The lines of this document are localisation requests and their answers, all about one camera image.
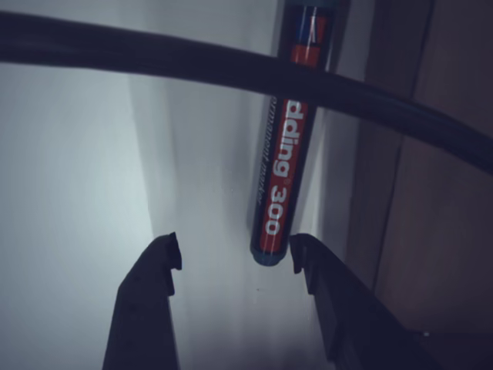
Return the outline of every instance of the black cable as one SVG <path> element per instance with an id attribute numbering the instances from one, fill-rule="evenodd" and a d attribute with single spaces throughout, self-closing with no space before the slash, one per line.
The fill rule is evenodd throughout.
<path id="1" fill-rule="evenodd" d="M 369 119 L 493 174 L 493 140 L 363 83 L 174 37 L 0 12 L 0 61 L 172 77 L 295 99 Z"/>

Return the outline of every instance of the brown wood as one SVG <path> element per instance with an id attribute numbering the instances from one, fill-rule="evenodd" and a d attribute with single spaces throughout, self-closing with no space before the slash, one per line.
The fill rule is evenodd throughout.
<path id="1" fill-rule="evenodd" d="M 492 370 L 493 335 L 430 334 L 417 338 L 444 370 Z"/>
<path id="2" fill-rule="evenodd" d="M 431 0 L 377 0 L 366 82 L 411 97 Z M 346 263 L 372 288 L 403 136 L 362 122 Z"/>
<path id="3" fill-rule="evenodd" d="M 415 97 L 493 136 L 492 19 L 437 1 Z M 492 263 L 493 177 L 405 138 L 377 296 L 408 328 L 492 332 Z"/>

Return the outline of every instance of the red marker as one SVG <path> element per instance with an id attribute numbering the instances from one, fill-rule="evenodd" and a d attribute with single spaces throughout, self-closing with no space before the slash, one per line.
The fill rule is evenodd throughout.
<path id="1" fill-rule="evenodd" d="M 335 2 L 292 3 L 284 9 L 278 57 L 325 69 Z M 259 264 L 273 266 L 286 255 L 316 111 L 316 106 L 296 100 L 271 99 L 250 243 Z"/>

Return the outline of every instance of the wooden panel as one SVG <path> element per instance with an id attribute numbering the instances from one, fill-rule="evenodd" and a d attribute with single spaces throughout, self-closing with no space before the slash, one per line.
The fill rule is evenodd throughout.
<path id="1" fill-rule="evenodd" d="M 430 334 L 417 337 L 444 370 L 491 370 L 493 335 Z"/>
<path id="2" fill-rule="evenodd" d="M 411 96 L 430 0 L 377 0 L 366 82 Z M 358 137 L 346 263 L 372 288 L 403 136 L 363 122 Z"/>
<path id="3" fill-rule="evenodd" d="M 492 2 L 437 1 L 416 99 L 493 135 L 491 19 Z M 489 332 L 492 261 L 493 177 L 406 138 L 377 296 L 409 328 Z"/>

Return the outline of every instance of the white surface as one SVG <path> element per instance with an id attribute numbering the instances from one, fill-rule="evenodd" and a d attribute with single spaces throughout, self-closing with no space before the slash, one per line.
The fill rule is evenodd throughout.
<path id="1" fill-rule="evenodd" d="M 341 67 L 361 79 L 373 2 L 353 3 Z M 262 53 L 277 9 L 274 0 L 0 5 Z M 249 252 L 263 96 L 31 66 L 2 65 L 0 76 L 0 368 L 100 368 L 119 282 L 153 235 L 174 230 L 182 369 L 325 366 L 303 276 L 289 256 L 267 268 Z M 319 116 L 293 231 L 342 255 L 357 128 Z M 337 203 L 320 198 L 327 189 Z"/>

